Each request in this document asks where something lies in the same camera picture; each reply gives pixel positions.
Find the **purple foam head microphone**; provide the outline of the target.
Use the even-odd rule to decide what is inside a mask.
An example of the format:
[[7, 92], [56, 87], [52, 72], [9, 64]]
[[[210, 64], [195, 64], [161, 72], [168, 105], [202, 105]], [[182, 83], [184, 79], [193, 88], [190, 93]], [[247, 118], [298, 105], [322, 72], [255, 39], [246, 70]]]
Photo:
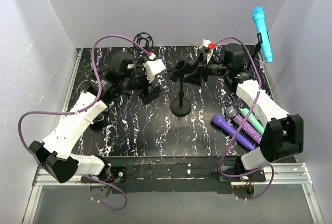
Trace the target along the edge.
[[[214, 115], [212, 117], [212, 122], [218, 126], [219, 128], [223, 129], [226, 133], [233, 136], [236, 133], [236, 129], [234, 129], [222, 116]], [[255, 146], [244, 136], [238, 134], [235, 140], [240, 143], [244, 148], [252, 151], [255, 149]]]

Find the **purple glitter silver mesh microphone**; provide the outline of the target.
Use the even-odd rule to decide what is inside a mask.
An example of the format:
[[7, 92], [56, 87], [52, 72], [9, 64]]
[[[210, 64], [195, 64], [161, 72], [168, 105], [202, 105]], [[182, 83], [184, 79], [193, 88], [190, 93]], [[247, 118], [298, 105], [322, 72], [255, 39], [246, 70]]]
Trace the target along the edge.
[[[232, 119], [238, 126], [240, 126], [244, 120], [244, 118], [237, 113], [237, 111], [233, 107], [228, 107], [225, 110], [226, 117]], [[247, 121], [244, 122], [242, 126], [242, 130], [250, 136], [257, 144], [261, 142], [261, 135], [259, 132]]]

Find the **mint green microphone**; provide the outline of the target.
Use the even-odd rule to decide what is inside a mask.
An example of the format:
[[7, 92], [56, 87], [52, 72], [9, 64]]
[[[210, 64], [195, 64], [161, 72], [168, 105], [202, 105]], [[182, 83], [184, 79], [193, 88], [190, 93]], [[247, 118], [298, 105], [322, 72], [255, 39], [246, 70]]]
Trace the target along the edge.
[[[248, 108], [244, 108], [240, 111], [240, 114], [243, 118], [245, 118], [249, 113]], [[256, 117], [251, 113], [247, 119], [247, 122], [251, 124], [251, 126], [260, 134], [263, 135], [265, 128], [262, 124], [256, 119]]]

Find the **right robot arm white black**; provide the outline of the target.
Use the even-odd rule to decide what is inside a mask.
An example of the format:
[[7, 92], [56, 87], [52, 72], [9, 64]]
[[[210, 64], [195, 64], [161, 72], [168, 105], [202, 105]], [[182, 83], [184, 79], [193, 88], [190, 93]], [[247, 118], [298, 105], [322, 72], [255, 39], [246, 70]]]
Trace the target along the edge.
[[184, 80], [201, 85], [209, 76], [223, 76], [229, 90], [247, 104], [249, 114], [254, 113], [264, 127], [258, 147], [250, 147], [249, 153], [236, 159], [236, 178], [249, 180], [260, 167], [301, 154], [304, 150], [303, 118], [282, 109], [262, 89], [260, 77], [243, 68], [248, 49], [241, 44], [228, 44], [221, 63], [212, 60], [215, 44], [210, 40], [204, 39], [199, 49], [201, 53], [194, 64], [177, 66], [183, 72]]

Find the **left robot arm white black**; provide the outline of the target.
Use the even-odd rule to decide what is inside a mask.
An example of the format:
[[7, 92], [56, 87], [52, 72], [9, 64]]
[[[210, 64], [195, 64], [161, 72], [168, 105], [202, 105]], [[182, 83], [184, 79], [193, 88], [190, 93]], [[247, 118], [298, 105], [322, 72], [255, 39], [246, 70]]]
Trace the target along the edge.
[[126, 52], [117, 52], [110, 64], [92, 74], [86, 88], [58, 126], [42, 141], [33, 141], [29, 150], [37, 163], [59, 183], [73, 176], [91, 175], [98, 182], [110, 181], [110, 164], [99, 156], [75, 155], [72, 149], [87, 128], [101, 129], [103, 113], [110, 103], [135, 90], [144, 104], [156, 99], [161, 88], [154, 83], [164, 74], [166, 66], [161, 59], [143, 57], [139, 61]]

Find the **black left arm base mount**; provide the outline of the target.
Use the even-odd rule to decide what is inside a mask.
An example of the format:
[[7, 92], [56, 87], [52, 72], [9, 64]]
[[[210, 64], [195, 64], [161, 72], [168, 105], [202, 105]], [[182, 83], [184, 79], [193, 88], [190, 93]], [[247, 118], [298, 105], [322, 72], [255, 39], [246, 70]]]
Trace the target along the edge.
[[99, 175], [88, 175], [94, 179], [107, 183], [125, 183], [127, 168], [125, 166], [108, 166], [106, 165]]

